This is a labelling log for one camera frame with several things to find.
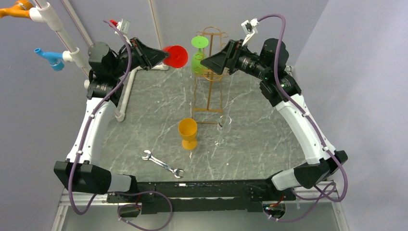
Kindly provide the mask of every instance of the wall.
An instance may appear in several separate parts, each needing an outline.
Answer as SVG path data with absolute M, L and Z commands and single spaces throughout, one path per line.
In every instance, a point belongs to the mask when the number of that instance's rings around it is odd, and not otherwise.
M 245 38 L 241 23 L 260 18 L 270 13 L 285 16 L 286 35 L 284 42 L 289 51 L 289 65 L 295 64 L 328 0 L 152 0 L 156 11 L 156 22 L 161 34 L 162 45 L 179 44 L 196 52 L 191 45 L 195 32 L 207 26 L 219 27 L 228 33 L 228 39 Z M 260 52 L 264 41 L 277 38 L 281 22 L 279 19 L 263 21 L 257 29 L 259 34 L 252 38 L 249 48 Z
M 13 1 L 1 3 L 9 7 Z M 52 1 L 72 39 L 86 44 L 60 1 Z M 63 189 L 54 175 L 77 136 L 86 79 L 75 64 L 55 72 L 34 54 L 65 50 L 46 24 L 0 19 L 0 225 L 5 231 L 51 230 Z
M 130 21 L 129 38 L 138 37 L 147 46 L 160 48 L 149 0 L 70 2 L 93 42 L 106 42 L 117 51 L 123 42 L 103 20 L 120 21 L 124 18 Z
M 408 226 L 407 11 L 403 0 L 330 0 L 295 65 L 314 118 L 349 155 L 353 231 Z

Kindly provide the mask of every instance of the red object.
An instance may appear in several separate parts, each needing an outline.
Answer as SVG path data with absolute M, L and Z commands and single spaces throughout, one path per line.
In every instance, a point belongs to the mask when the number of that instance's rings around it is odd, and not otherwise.
M 184 47 L 182 46 L 179 45 L 168 46 L 165 47 L 163 50 L 170 54 L 168 58 L 163 60 L 163 63 L 168 66 L 180 68 L 183 67 L 189 59 L 189 54 L 187 53 L 186 49 L 184 49 Z
M 115 21 L 115 20 L 113 20 L 113 19 L 111 19 L 110 21 L 111 21 L 111 23 L 112 23 L 114 26 L 117 26 L 117 21 Z

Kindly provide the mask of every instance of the gold rack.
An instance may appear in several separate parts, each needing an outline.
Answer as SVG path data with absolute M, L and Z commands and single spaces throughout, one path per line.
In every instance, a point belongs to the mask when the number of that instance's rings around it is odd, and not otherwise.
M 208 29 L 215 29 L 218 31 L 218 33 L 214 32 L 206 32 Z M 197 36 L 209 36 L 209 42 L 210 42 L 210 48 L 208 51 L 208 56 L 210 57 L 212 52 L 213 52 L 213 43 L 214 43 L 214 36 L 219 36 L 219 48 L 220 50 L 223 48 L 223 46 L 226 43 L 222 42 L 223 38 L 227 38 L 228 34 L 226 32 L 221 32 L 220 29 L 214 26 L 209 26 L 206 27 L 202 31 L 197 31 Z M 196 60 L 202 60 L 204 57 L 200 54 L 198 56 L 201 56 L 200 58 L 194 57 Z M 215 112 L 215 113 L 221 113 L 223 115 L 223 110 L 222 110 L 222 77 L 226 76 L 228 74 L 222 73 L 221 75 L 215 74 L 212 70 L 209 69 L 203 69 L 202 67 L 198 66 L 198 69 L 194 70 L 194 100 L 193 100 L 193 105 L 191 107 L 191 117 L 194 119 L 194 112 Z M 208 88 L 208 97 L 207 97 L 207 107 L 206 108 L 198 108 L 195 107 L 196 104 L 196 92 L 197 92 L 197 81 L 198 78 L 204 77 L 206 80 L 210 81 L 210 86 Z M 210 108 L 210 101 L 211 101 L 211 91 L 213 88 L 213 83 L 219 82 L 220 84 L 220 108 L 219 109 L 213 109 Z M 202 123 L 202 124 L 217 124 L 217 122 L 208 122 L 208 121 L 197 121 L 197 123 Z

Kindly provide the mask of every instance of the gray marble surface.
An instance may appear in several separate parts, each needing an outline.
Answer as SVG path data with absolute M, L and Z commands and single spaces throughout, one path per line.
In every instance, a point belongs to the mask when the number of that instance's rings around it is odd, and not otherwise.
M 197 85 L 197 107 L 206 107 L 209 82 Z M 259 89 L 259 80 L 237 72 L 215 82 L 210 107 L 232 118 L 228 145 L 217 148 L 214 124 L 198 124 L 197 147 L 181 147 L 179 122 L 191 117 L 194 77 L 189 68 L 138 71 L 123 122 L 112 119 L 101 153 L 101 167 L 131 174 L 138 181 L 178 180 L 152 161 L 144 150 L 174 168 L 184 169 L 180 180 L 238 180 L 266 178 L 305 161 L 299 142 L 283 117 Z M 215 121 L 219 113 L 195 112 L 194 119 Z

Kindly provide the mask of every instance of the table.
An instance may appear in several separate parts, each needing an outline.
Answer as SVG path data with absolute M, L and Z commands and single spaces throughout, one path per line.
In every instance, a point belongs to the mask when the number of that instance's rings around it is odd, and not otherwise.
M 197 105 L 206 105 L 208 81 L 201 79 Z M 219 105 L 219 87 L 213 84 L 210 107 Z M 217 148 L 216 125 L 198 124 L 197 147 L 181 147 L 179 122 L 191 117 L 194 77 L 191 70 L 138 71 L 129 99 L 126 118 L 113 118 L 101 153 L 101 167 L 138 181 L 246 180 L 262 179 L 305 161 L 302 149 L 284 118 L 271 107 L 259 89 L 259 80 L 243 72 L 222 80 L 226 115 L 232 118 L 229 144 Z M 194 118 L 215 121 L 220 114 L 196 112 Z M 184 178 L 151 161 L 142 160 L 144 150 L 171 165 L 184 169 Z

